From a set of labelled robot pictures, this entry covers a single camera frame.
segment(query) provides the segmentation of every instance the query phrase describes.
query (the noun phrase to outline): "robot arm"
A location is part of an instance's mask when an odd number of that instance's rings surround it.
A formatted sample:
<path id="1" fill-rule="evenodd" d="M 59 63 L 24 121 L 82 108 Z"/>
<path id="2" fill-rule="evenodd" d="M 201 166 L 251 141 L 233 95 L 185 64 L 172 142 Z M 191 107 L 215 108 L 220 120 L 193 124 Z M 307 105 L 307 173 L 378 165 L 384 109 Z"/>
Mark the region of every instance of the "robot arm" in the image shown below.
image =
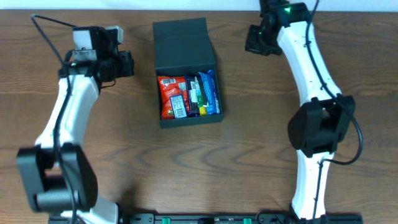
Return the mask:
<path id="1" fill-rule="evenodd" d="M 118 222 L 118 206 L 98 195 L 95 174 L 81 147 L 88 117 L 100 94 L 102 83 L 132 76 L 134 61 L 130 51 L 118 50 L 118 45 L 123 42 L 123 30 L 119 27 L 74 27 L 73 40 L 75 49 L 67 57 L 73 55 L 75 61 L 68 63 L 68 74 L 59 71 L 58 98 L 49 122 L 33 148 L 19 150 L 17 165 L 34 211 L 61 213 L 63 217 L 71 217 L 71 195 L 63 177 L 45 174 L 46 169 L 57 166 L 53 151 L 53 129 L 67 89 L 71 88 L 71 95 L 60 118 L 60 156 L 67 165 L 63 172 L 68 173 L 73 187 L 78 216 L 85 223 L 115 224 Z"/>
<path id="2" fill-rule="evenodd" d="M 281 27 L 277 36 L 278 45 L 289 61 L 297 84 L 300 106 L 304 103 L 311 102 L 312 98 L 318 98 L 319 101 L 331 99 L 330 95 L 325 90 L 322 90 L 322 84 L 315 73 L 315 69 L 308 55 L 307 46 L 305 44 L 306 26 L 306 21 L 291 23 L 289 27 Z M 310 25 L 309 35 L 311 49 L 318 68 L 320 69 L 320 73 L 326 81 L 328 88 L 337 96 L 337 94 L 341 94 L 340 89 L 331 79 L 322 59 L 315 41 L 312 24 Z M 317 180 L 319 178 L 319 163 L 322 159 L 332 159 L 333 156 L 334 153 L 329 153 L 327 151 L 314 154 L 312 157 L 307 157 L 301 150 L 297 151 L 297 185 L 292 207 L 299 218 L 305 218 L 306 220 L 312 219 L 315 206 L 314 198 L 317 192 Z M 324 215 L 326 212 L 323 198 L 325 195 L 329 165 L 329 163 L 326 163 L 321 172 L 319 198 L 315 218 L 320 218 L 321 215 Z"/>
<path id="3" fill-rule="evenodd" d="M 251 26 L 246 50 L 262 55 L 285 53 L 300 96 L 300 109 L 288 125 L 289 139 L 297 150 L 297 186 L 292 208 L 298 219 L 311 220 L 325 214 L 324 195 L 329 163 L 337 143 L 348 129 L 349 118 L 322 88 L 310 60 L 306 44 L 306 28 L 310 18 L 304 3 L 289 4 L 283 0 L 260 0 L 261 26 Z M 354 111 L 352 97 L 342 97 L 333 82 L 315 41 L 313 25 L 308 33 L 310 47 L 320 74 L 332 94 Z"/>

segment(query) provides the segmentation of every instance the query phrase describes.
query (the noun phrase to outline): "wood grain surface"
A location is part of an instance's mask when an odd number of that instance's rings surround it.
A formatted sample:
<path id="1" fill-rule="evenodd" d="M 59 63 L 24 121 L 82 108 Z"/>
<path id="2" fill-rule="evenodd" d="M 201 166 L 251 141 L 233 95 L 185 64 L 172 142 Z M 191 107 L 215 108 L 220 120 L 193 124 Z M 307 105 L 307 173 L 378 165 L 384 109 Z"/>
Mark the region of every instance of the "wood grain surface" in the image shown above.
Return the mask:
<path id="1" fill-rule="evenodd" d="M 297 156 L 287 123 L 299 96 L 284 56 L 244 51 L 256 12 L 1 11 L 0 223 L 46 223 L 33 213 L 16 167 L 52 112 L 60 64 L 30 21 L 31 13 L 79 26 L 119 25 L 121 50 L 136 61 L 131 78 L 101 92 L 85 135 L 85 153 L 99 191 L 128 211 L 256 213 L 287 210 L 295 192 Z M 222 123 L 160 129 L 152 22 L 206 17 L 217 54 Z M 73 48 L 67 27 L 39 21 L 59 51 Z M 361 213 L 365 223 L 398 219 L 398 14 L 319 12 L 315 33 L 325 63 L 344 94 L 356 100 L 364 134 L 361 159 L 331 165 L 329 212 Z M 336 158 L 357 149 L 350 127 Z"/>

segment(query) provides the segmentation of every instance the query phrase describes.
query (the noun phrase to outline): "green connector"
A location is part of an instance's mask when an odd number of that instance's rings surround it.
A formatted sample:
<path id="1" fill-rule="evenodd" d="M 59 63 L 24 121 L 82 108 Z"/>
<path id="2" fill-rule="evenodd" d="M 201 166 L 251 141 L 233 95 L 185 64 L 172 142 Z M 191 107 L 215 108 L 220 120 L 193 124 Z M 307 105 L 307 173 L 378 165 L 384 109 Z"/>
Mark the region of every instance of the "green connector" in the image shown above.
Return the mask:
<path id="1" fill-rule="evenodd" d="M 244 218 L 243 224 L 251 224 L 251 218 Z"/>
<path id="2" fill-rule="evenodd" d="M 170 224 L 172 220 L 170 218 L 163 218 L 162 219 L 162 224 Z"/>

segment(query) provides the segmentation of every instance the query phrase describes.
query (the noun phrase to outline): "black box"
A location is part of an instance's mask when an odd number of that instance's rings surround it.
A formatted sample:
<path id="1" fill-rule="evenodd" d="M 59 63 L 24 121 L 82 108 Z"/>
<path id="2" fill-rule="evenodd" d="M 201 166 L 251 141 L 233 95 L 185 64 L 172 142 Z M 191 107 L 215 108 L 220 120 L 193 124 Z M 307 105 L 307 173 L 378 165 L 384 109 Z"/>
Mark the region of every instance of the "black box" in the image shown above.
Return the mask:
<path id="1" fill-rule="evenodd" d="M 205 18 L 180 21 L 154 22 L 155 72 L 157 76 L 197 75 L 198 72 L 215 71 L 215 83 L 220 114 L 196 118 L 162 120 L 162 99 L 159 95 L 161 128 L 220 122 L 224 118 L 216 71 L 216 59 L 207 33 Z"/>

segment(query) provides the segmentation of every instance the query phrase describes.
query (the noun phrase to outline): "black mounting bracket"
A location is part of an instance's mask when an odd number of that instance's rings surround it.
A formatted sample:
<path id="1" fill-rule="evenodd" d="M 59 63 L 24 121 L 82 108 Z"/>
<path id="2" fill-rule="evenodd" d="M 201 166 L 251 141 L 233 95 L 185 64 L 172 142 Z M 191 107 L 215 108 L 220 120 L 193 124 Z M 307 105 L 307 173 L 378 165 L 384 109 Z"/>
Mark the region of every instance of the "black mounting bracket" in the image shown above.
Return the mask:
<path id="1" fill-rule="evenodd" d="M 352 96 L 338 95 L 338 99 L 349 113 L 354 113 Z M 319 101 L 318 98 L 312 98 L 289 121 L 287 130 L 290 143 L 309 158 L 319 152 L 335 152 L 337 144 L 344 140 L 349 122 L 348 115 L 333 99 Z"/>
<path id="2" fill-rule="evenodd" d="M 61 68 L 58 71 L 59 78 L 66 78 L 68 75 L 94 77 L 101 91 L 103 82 L 134 75 L 134 59 L 131 57 L 131 51 L 118 49 L 122 41 L 118 39 L 118 28 L 74 27 L 73 31 L 87 31 L 92 49 L 70 50 L 65 56 L 68 74 L 65 74 Z"/>
<path id="3" fill-rule="evenodd" d="M 309 21 L 310 13 L 304 3 L 289 4 L 285 0 L 260 0 L 261 25 L 251 25 L 245 50 L 268 56 L 281 55 L 277 38 L 280 28 L 289 27 L 292 22 Z"/>
<path id="4" fill-rule="evenodd" d="M 80 146 L 64 144 L 60 149 L 64 169 L 69 175 L 77 209 L 89 211 L 98 196 L 93 169 Z M 47 175 L 53 168 L 53 149 L 40 146 L 19 149 L 17 165 L 30 207 L 35 212 L 60 213 L 72 209 L 72 202 L 62 175 Z"/>

